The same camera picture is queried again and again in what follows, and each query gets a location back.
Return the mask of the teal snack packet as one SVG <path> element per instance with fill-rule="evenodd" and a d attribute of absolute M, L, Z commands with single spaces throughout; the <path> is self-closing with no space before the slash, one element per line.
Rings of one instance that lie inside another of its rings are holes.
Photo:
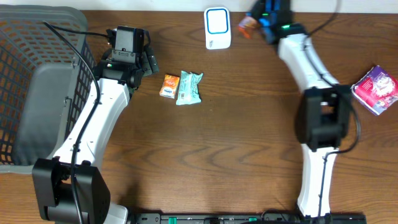
<path fill-rule="evenodd" d="M 181 71 L 180 84 L 176 105 L 192 105 L 201 103 L 198 92 L 198 84 L 203 77 L 203 73 L 196 74 L 192 72 Z"/>

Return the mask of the brown orange candy bar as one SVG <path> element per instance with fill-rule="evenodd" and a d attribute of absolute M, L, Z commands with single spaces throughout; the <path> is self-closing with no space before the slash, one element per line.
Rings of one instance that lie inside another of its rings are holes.
<path fill-rule="evenodd" d="M 252 33 L 258 28 L 259 22 L 251 16 L 245 16 L 238 25 L 238 31 L 247 39 L 250 39 Z"/>

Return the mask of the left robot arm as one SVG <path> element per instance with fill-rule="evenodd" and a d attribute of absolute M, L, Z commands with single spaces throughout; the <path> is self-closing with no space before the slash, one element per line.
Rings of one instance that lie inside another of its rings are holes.
<path fill-rule="evenodd" d="M 157 73 L 148 30 L 119 26 L 106 37 L 111 48 L 88 71 L 87 101 L 63 144 L 51 159 L 32 169 L 39 214 L 56 223 L 128 223 L 129 210 L 111 202 L 101 175 L 113 128 L 142 78 Z"/>

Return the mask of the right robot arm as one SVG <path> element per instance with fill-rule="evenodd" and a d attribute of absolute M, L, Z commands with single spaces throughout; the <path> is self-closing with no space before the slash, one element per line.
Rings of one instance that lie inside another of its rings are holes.
<path fill-rule="evenodd" d="M 303 152 L 297 207 L 303 219 L 326 223 L 331 218 L 333 167 L 352 111 L 349 86 L 339 84 L 326 69 L 312 44 L 312 33 L 294 22 L 290 1 L 258 0 L 248 16 L 276 48 L 301 92 L 295 117 L 295 135 Z"/>

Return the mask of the purple red snack bag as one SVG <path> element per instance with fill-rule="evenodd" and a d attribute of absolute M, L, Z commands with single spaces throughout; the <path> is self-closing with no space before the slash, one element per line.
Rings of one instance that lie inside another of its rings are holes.
<path fill-rule="evenodd" d="M 397 79 L 376 65 L 351 87 L 351 92 L 363 106 L 379 116 L 397 101 Z"/>

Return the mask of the small orange snack packet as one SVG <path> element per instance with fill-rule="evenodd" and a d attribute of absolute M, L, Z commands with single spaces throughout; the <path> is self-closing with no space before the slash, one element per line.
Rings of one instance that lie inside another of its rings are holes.
<path fill-rule="evenodd" d="M 180 77 L 174 75 L 165 75 L 159 95 L 174 99 L 175 95 L 177 94 L 179 82 Z"/>

